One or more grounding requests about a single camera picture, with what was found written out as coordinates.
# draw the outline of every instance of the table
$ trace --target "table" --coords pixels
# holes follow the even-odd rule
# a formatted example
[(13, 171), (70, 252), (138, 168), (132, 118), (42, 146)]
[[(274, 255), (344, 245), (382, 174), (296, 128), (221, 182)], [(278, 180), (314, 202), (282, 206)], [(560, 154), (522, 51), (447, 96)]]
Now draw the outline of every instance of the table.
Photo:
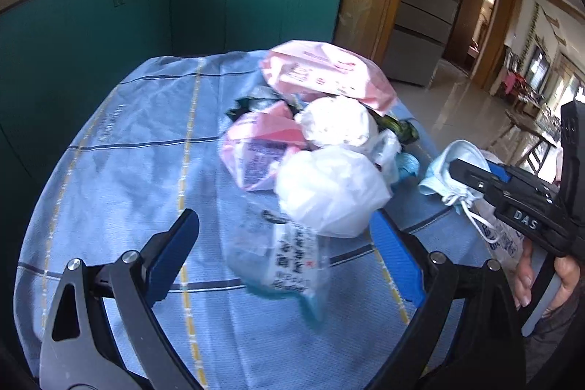
[[(513, 111), (506, 110), (506, 116), (510, 120), (510, 127), (508, 127), (504, 133), (500, 134), (495, 140), (490, 143), (489, 147), (494, 146), (501, 140), (504, 136), (506, 136), (514, 127), (519, 128), (521, 131), (531, 134), (537, 138), (536, 144), (531, 147), (526, 154), (524, 154), (517, 162), (514, 164), (515, 166), (520, 166), (524, 162), (528, 162), (528, 165), (532, 169), (535, 175), (538, 175), (539, 172), (542, 170), (542, 166), (545, 163), (546, 158), (551, 151), (551, 148), (556, 148), (559, 144), (551, 137), (550, 134), (546, 133), (534, 119), (526, 116), (516, 114)], [(541, 144), (546, 144), (546, 151), (542, 158), (539, 158), (536, 154), (536, 150), (540, 147)], [(519, 141), (512, 153), (510, 160), (514, 159), (514, 156), (519, 152), (520, 147), (522, 146), (522, 142)], [(536, 164), (533, 164), (531, 161), (531, 156), (534, 156)]]

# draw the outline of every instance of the face mask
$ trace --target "face mask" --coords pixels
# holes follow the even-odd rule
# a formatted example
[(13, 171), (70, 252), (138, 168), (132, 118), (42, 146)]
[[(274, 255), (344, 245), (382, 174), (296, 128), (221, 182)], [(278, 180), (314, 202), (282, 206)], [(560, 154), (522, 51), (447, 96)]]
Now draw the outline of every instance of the face mask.
[[(470, 210), (473, 202), (478, 198), (483, 198), (483, 194), (452, 179), (449, 174), (449, 164), (455, 159), (464, 160), (487, 172), (490, 171), (486, 159), (478, 148), (468, 141), (457, 140), (448, 145), (443, 153), (431, 162), (426, 170), (425, 178), (418, 185), (418, 189), (424, 195), (439, 194), (443, 197), (443, 203), (447, 206), (455, 206), (458, 213), (463, 210), (483, 239), (487, 243), (496, 243), (499, 235), (495, 228), (491, 223)], [(491, 229), (495, 237), (488, 238), (478, 226), (478, 222)]]

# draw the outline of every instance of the pink plastic bag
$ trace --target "pink plastic bag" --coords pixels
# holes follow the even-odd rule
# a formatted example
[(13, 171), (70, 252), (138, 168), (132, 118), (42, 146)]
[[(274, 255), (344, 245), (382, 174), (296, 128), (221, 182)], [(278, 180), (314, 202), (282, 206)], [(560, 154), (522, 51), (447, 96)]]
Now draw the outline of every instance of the pink plastic bag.
[(260, 67), (264, 79), (276, 91), (308, 93), (306, 101), (324, 93), (340, 94), (384, 116), (397, 98), (374, 62), (329, 43), (291, 40), (270, 50)]
[(226, 131), (220, 157), (246, 190), (271, 190), (280, 163), (306, 147), (301, 126), (285, 102), (261, 113), (246, 113)]

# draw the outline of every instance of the shiny floor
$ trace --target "shiny floor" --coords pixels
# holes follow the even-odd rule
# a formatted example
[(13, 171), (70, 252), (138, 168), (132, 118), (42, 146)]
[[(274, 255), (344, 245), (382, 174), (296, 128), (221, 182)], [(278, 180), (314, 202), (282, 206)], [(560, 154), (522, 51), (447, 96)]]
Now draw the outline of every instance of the shiny floor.
[[(465, 139), (479, 149), (487, 149), (510, 124), (505, 114), (509, 105), (478, 88), (460, 69), (445, 60), (439, 61), (437, 75), (430, 88), (391, 83), (440, 151), (457, 139)], [(517, 141), (518, 136), (512, 133), (490, 151), (504, 162), (514, 162), (520, 158), (519, 155), (510, 157)], [(555, 157), (556, 151), (553, 150), (539, 174), (549, 182), (556, 175)]]

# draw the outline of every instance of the label with chinese characters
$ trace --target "label with chinese characters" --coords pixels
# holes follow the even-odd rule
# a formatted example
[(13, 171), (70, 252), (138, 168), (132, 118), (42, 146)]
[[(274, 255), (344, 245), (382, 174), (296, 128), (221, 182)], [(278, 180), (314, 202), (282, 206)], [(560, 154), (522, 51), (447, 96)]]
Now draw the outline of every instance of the label with chinese characters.
[(274, 225), (274, 248), (263, 285), (312, 294), (318, 273), (317, 233), (296, 223)]

